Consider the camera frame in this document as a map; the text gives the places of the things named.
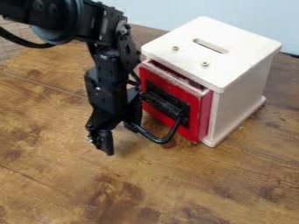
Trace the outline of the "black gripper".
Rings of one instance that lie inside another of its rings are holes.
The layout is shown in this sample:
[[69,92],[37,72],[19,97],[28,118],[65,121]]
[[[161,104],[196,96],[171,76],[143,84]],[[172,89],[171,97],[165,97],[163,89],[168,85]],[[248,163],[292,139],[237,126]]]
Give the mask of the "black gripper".
[[88,103],[92,113],[85,124],[88,140],[108,156],[115,154],[112,130],[124,127],[136,132],[132,124],[141,125],[143,103],[137,99],[139,87],[127,88],[127,82],[101,80],[99,71],[92,68],[84,76]]

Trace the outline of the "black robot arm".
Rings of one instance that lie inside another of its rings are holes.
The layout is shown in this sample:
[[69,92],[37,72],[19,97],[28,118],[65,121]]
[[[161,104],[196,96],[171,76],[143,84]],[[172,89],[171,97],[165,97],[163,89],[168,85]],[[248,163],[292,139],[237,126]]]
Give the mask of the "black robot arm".
[[115,154],[112,129],[141,122],[140,78],[135,68],[140,52],[124,12],[96,0],[0,0],[0,17],[31,26],[43,40],[33,43],[0,27],[0,37],[20,46],[49,48],[77,39],[87,43],[95,66],[84,81],[92,114],[88,140]]

